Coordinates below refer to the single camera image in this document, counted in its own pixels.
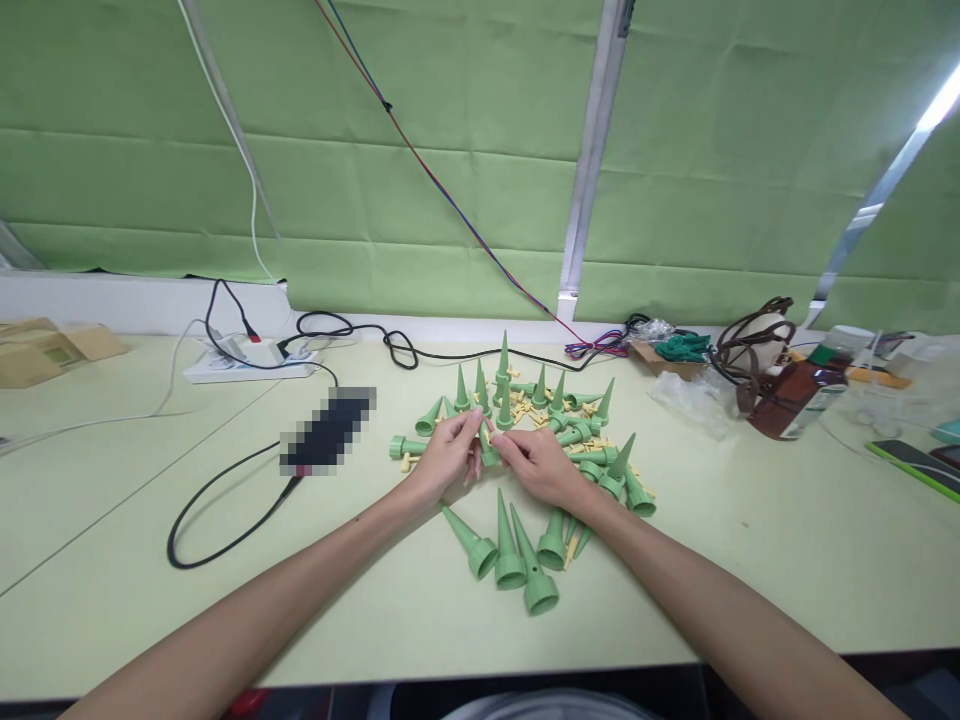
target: power adapter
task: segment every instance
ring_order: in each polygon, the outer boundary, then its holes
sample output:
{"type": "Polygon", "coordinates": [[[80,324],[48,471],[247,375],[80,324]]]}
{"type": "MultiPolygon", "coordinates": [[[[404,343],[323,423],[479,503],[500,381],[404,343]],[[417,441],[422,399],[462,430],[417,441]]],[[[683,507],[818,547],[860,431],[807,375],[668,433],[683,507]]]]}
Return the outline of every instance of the power adapter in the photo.
{"type": "Polygon", "coordinates": [[[262,365],[264,367],[283,365],[284,358],[280,353],[280,348],[277,347],[276,340],[253,342],[252,340],[244,338],[238,345],[243,355],[238,355],[237,357],[242,357],[253,365],[262,365]]]}

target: bottle label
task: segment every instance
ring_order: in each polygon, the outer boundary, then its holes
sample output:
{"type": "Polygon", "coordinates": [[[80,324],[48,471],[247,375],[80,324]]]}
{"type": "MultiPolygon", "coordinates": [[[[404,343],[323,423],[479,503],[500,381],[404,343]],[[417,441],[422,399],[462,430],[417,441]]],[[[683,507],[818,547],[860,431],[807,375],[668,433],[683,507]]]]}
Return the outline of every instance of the bottle label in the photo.
{"type": "Polygon", "coordinates": [[[787,429],[780,433],[780,437],[787,440],[793,440],[800,437],[807,425],[816,420],[820,415],[833,404],[833,401],[847,391],[847,386],[838,383],[836,385],[824,385],[817,390],[810,401],[803,406],[803,409],[797,413],[793,422],[787,426],[787,429]]]}

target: smartphone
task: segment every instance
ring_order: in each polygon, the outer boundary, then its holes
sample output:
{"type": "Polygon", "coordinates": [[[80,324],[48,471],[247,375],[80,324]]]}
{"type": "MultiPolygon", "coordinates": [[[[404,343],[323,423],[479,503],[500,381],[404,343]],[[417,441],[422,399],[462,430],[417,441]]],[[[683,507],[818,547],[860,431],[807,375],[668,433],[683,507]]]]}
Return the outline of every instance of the smartphone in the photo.
{"type": "Polygon", "coordinates": [[[878,440],[867,443],[867,449],[960,503],[960,470],[900,440],[878,440]]]}
{"type": "Polygon", "coordinates": [[[960,470],[960,445],[947,445],[930,451],[930,456],[945,462],[950,467],[960,470]]]}

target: plastic bag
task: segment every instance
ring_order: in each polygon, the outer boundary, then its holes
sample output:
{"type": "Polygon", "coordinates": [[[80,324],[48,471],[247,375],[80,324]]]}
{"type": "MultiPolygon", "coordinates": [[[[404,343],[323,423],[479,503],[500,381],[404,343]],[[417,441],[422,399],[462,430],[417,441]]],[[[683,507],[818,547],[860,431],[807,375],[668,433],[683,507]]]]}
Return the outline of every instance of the plastic bag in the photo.
{"type": "Polygon", "coordinates": [[[686,382],[676,373],[663,372],[650,388],[650,397],[703,428],[713,439],[723,440],[730,426],[723,408],[714,399],[715,392],[701,377],[686,382]]]}
{"type": "Polygon", "coordinates": [[[642,323],[631,329],[627,337],[639,342],[663,342],[673,337],[673,325],[666,320],[654,318],[650,322],[642,323]]]}

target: light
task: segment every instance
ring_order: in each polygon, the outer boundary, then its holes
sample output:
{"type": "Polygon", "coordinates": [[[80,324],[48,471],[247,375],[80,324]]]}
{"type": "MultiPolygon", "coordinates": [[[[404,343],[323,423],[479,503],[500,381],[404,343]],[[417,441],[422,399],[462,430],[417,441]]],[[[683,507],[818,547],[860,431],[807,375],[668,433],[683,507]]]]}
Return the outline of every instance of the light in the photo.
{"type": "Polygon", "coordinates": [[[960,65],[953,71],[953,74],[947,78],[947,81],[940,88],[940,92],[930,103],[930,107],[917,123],[917,130],[921,132],[933,130],[950,112],[950,108],[960,96],[960,65]]]}

